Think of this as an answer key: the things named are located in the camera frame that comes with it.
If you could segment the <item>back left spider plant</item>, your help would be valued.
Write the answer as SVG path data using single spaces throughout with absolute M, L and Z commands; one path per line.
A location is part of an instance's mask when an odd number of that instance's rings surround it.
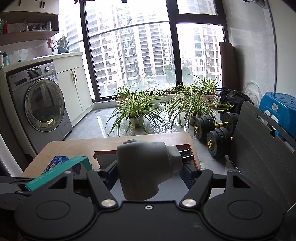
M 129 98 L 131 94 L 132 94 L 132 85 L 127 86 L 124 84 L 122 87 L 118 87 L 114 89 L 111 99 L 122 101 Z

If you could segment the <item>spider plant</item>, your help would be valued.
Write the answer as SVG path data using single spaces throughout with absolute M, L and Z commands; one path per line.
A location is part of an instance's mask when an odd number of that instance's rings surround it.
M 214 103 L 216 98 L 215 95 L 217 91 L 217 86 L 221 82 L 221 80 L 219 80 L 219 77 L 221 75 L 218 75 L 215 78 L 211 78 L 211 77 L 201 78 L 197 75 L 192 75 L 192 76 L 196 77 L 195 82 L 199 87 L 199 89 L 201 90 L 203 97 L 208 101 Z
M 120 100 L 106 122 L 106 133 L 120 136 L 123 131 L 129 132 L 141 128 L 152 134 L 152 128 L 167 129 L 163 117 L 163 94 L 159 91 L 136 90 Z
M 111 99 L 122 101 L 129 98 L 131 94 L 132 94 L 132 85 L 127 86 L 124 84 L 122 87 L 118 87 L 114 89 Z
M 165 105 L 168 121 L 173 125 L 178 123 L 184 126 L 193 118 L 210 116 L 215 119 L 219 111 L 232 108 L 231 104 L 221 103 L 216 97 L 207 98 L 202 90 L 179 91 L 175 93 Z

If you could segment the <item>blue card box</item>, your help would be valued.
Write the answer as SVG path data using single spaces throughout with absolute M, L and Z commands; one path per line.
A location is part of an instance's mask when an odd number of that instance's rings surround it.
M 66 156 L 55 156 L 52 161 L 46 166 L 45 170 L 42 174 L 45 174 L 49 172 L 51 169 L 55 168 L 56 166 L 63 164 L 64 162 L 67 162 L 69 160 Z

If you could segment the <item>orange-rimmed cardboard box lid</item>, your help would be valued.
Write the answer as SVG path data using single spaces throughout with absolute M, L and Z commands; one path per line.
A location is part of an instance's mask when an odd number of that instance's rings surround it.
M 119 145 L 116 150 L 95 151 L 93 158 L 102 169 L 113 161 L 123 164 L 144 164 L 145 167 L 163 167 L 168 164 L 174 172 L 182 163 L 188 163 L 198 169 L 199 164 L 189 144 L 166 145 L 162 142 L 133 141 Z

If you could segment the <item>brown rolled mat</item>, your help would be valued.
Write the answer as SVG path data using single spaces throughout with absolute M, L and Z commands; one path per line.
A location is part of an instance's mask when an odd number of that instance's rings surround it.
M 239 90 L 238 75 L 234 49 L 229 42 L 220 42 L 222 86 L 228 89 Z

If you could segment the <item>back right spider plant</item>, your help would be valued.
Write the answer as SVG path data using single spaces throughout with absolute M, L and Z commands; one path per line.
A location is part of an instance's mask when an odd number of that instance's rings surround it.
M 195 82 L 199 87 L 199 89 L 201 90 L 203 97 L 208 101 L 214 103 L 216 98 L 215 95 L 217 91 L 217 86 L 221 82 L 221 80 L 219 80 L 219 77 L 221 75 L 218 75 L 215 78 L 211 78 L 211 77 L 201 78 L 197 75 L 192 75 L 192 76 L 196 77 Z

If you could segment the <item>teal bandage box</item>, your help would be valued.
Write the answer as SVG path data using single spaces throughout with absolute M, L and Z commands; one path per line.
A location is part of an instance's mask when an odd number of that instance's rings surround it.
M 32 181 L 28 182 L 25 185 L 25 187 L 29 191 L 34 191 L 40 188 L 41 186 L 45 185 L 49 181 L 53 180 L 60 174 L 64 173 L 65 171 L 69 170 L 78 163 L 83 164 L 87 171 L 90 171 L 92 169 L 92 165 L 90 164 L 88 157 L 75 156 L 69 159 L 68 161 L 63 162 L 62 164 L 58 164 L 56 167 L 42 174 L 41 176 L 34 178 Z

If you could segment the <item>blue plastic stool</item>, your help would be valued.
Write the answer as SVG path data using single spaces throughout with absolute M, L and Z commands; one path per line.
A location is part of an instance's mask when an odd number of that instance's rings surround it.
M 295 138 L 295 97 L 285 93 L 267 92 L 262 97 L 259 109 L 268 111 L 278 124 Z

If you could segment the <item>white plug-in diffuser device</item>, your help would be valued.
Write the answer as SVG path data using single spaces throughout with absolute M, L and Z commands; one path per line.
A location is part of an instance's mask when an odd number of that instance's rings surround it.
M 128 140 L 123 144 L 133 143 L 133 141 L 140 140 Z M 144 164 L 132 164 L 129 167 L 128 164 L 130 161 L 123 164 L 117 161 L 121 188 L 125 199 L 130 201 L 144 201 L 154 197 L 159 191 L 159 185 L 171 179 L 176 173 L 168 164 L 163 167 L 145 167 Z

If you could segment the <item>dark grey chair back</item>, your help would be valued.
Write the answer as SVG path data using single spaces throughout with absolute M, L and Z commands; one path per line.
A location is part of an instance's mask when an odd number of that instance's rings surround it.
M 276 121 L 245 101 L 229 159 L 244 177 L 288 211 L 295 204 L 295 152 L 282 138 L 295 146 L 295 139 Z

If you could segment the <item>black bag on floor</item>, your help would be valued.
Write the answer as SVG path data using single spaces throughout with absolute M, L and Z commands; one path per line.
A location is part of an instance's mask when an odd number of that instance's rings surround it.
M 232 105 L 232 108 L 229 109 L 231 113 L 240 114 L 242 104 L 245 101 L 253 103 L 246 94 L 240 91 L 223 87 L 220 92 L 220 103 Z

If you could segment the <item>front right spider plant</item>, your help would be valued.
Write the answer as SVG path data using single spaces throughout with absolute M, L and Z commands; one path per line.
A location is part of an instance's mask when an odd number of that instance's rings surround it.
M 210 116 L 215 119 L 219 111 L 232 108 L 231 104 L 221 103 L 216 97 L 207 98 L 202 90 L 179 91 L 175 93 L 165 105 L 168 121 L 173 125 L 178 123 L 184 126 L 193 118 Z

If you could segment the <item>grey front-load washing machine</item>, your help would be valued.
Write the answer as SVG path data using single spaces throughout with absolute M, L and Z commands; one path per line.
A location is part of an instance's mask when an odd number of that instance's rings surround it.
M 32 64 L 6 73 L 16 114 L 38 154 L 52 141 L 61 141 L 72 131 L 65 99 L 53 61 Z

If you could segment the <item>wooden wall shelf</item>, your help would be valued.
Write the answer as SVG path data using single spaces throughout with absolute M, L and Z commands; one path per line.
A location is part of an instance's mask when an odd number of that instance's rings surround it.
M 19 42 L 46 40 L 59 33 L 58 15 L 30 11 L 6 11 L 1 13 L 1 19 L 8 22 L 8 33 L 1 34 L 1 46 Z M 51 22 L 52 29 L 42 31 L 23 31 L 23 23 L 28 25 Z

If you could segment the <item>front left spider plant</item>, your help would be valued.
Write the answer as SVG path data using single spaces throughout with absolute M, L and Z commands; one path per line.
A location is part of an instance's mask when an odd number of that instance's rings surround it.
M 120 136 L 123 131 L 129 132 L 141 128 L 152 134 L 152 128 L 167 129 L 163 117 L 163 94 L 159 91 L 136 90 L 120 100 L 106 122 L 106 133 Z

